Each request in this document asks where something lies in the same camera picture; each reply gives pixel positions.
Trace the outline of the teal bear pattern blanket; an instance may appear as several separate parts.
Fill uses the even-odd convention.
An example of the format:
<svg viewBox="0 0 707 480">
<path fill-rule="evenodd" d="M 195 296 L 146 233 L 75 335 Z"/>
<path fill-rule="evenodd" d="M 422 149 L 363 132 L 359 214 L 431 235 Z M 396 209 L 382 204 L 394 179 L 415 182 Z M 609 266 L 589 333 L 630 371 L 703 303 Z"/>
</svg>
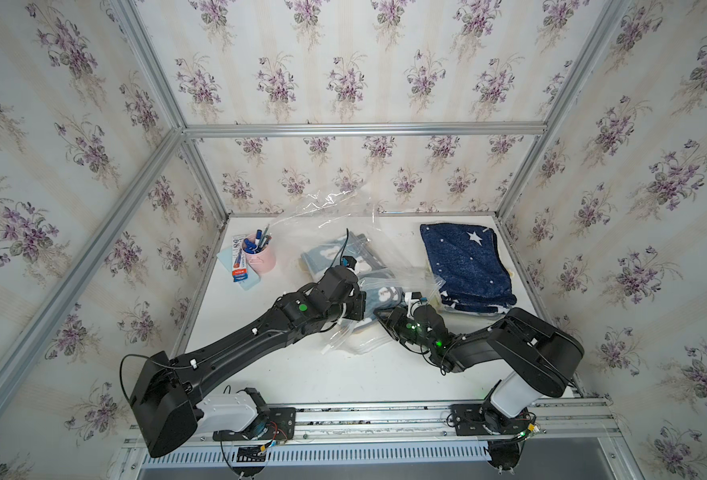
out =
<svg viewBox="0 0 707 480">
<path fill-rule="evenodd" d="M 375 251 L 373 242 L 362 233 L 351 233 L 348 240 L 339 237 L 303 251 L 299 264 L 318 281 L 331 264 L 339 264 L 339 250 L 355 260 L 353 272 L 359 280 L 359 289 L 365 292 L 365 316 L 359 321 L 345 319 L 340 326 L 355 331 L 375 321 L 373 314 L 381 309 L 397 307 L 403 300 L 403 288 L 397 286 L 395 274 Z"/>
</svg>

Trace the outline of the clear plastic vacuum bag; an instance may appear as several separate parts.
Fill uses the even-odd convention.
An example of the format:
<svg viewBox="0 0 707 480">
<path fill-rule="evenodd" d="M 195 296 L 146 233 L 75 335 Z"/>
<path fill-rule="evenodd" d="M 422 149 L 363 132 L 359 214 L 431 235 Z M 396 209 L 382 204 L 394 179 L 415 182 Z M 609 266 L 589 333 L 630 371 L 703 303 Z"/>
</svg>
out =
<svg viewBox="0 0 707 480">
<path fill-rule="evenodd" d="M 419 293 L 435 305 L 445 280 L 407 258 L 387 234 L 385 218 L 362 191 L 318 190 L 285 209 L 270 226 L 275 255 L 287 273 L 303 283 L 319 282 L 328 268 L 347 264 L 367 296 L 363 319 L 342 318 L 322 328 L 321 354 L 367 354 L 391 341 L 379 325 L 379 311 L 407 305 Z"/>
</svg>

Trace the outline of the navy blue star blanket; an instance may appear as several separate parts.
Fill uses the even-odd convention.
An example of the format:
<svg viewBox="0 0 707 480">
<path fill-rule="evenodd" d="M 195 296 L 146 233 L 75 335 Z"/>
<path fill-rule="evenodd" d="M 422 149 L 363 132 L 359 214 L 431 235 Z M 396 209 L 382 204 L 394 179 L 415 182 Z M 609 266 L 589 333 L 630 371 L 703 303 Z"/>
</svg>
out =
<svg viewBox="0 0 707 480">
<path fill-rule="evenodd" d="M 495 230 L 481 225 L 431 223 L 419 226 L 431 272 L 443 280 L 445 308 L 466 314 L 505 314 L 517 305 Z"/>
</svg>

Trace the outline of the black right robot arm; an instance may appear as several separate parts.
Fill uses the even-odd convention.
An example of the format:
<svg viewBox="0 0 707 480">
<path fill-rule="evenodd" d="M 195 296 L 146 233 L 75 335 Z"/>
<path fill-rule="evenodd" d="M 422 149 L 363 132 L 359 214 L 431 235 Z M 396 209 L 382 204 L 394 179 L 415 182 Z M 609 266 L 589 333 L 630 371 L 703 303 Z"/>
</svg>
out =
<svg viewBox="0 0 707 480">
<path fill-rule="evenodd" d="M 379 309 L 375 316 L 393 340 L 443 374 L 503 360 L 511 374 L 483 400 L 483 409 L 499 421 L 521 417 L 543 396 L 561 397 L 585 356 L 577 338 L 518 307 L 465 334 L 450 332 L 443 316 L 427 303 Z"/>
</svg>

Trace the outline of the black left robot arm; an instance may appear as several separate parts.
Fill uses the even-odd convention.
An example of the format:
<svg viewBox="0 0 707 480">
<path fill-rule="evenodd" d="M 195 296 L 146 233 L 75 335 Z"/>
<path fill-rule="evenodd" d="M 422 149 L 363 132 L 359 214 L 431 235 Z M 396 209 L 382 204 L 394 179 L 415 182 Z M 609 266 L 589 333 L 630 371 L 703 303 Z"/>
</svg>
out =
<svg viewBox="0 0 707 480">
<path fill-rule="evenodd" d="M 353 263 L 345 256 L 321 280 L 279 296 L 257 320 L 199 350 L 175 358 L 163 351 L 142 356 L 141 372 L 125 399 L 149 456 L 159 458 L 185 444 L 204 418 L 198 404 L 229 377 L 326 324 L 363 319 L 367 294 Z"/>
</svg>

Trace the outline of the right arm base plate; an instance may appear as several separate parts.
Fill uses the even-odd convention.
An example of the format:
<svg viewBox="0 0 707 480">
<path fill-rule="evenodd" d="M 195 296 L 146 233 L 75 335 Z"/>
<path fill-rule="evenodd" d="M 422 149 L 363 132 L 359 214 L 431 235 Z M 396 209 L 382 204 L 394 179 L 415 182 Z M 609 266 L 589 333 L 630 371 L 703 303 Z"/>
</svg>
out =
<svg viewBox="0 0 707 480">
<path fill-rule="evenodd" d="M 491 404 L 453 404 L 445 423 L 457 436 L 511 436 L 527 437 L 535 429 L 537 416 L 525 409 L 508 418 Z"/>
</svg>

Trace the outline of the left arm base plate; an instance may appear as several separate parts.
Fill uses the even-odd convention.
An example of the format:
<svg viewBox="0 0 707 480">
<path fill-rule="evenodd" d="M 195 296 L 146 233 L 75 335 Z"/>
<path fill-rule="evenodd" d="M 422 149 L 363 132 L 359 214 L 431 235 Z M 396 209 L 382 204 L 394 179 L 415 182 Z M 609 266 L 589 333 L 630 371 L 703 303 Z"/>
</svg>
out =
<svg viewBox="0 0 707 480">
<path fill-rule="evenodd" d="M 271 407 L 266 413 L 259 413 L 245 430 L 235 432 L 220 430 L 213 433 L 214 441 L 278 441 L 287 442 L 294 436 L 297 410 L 293 407 Z"/>
</svg>

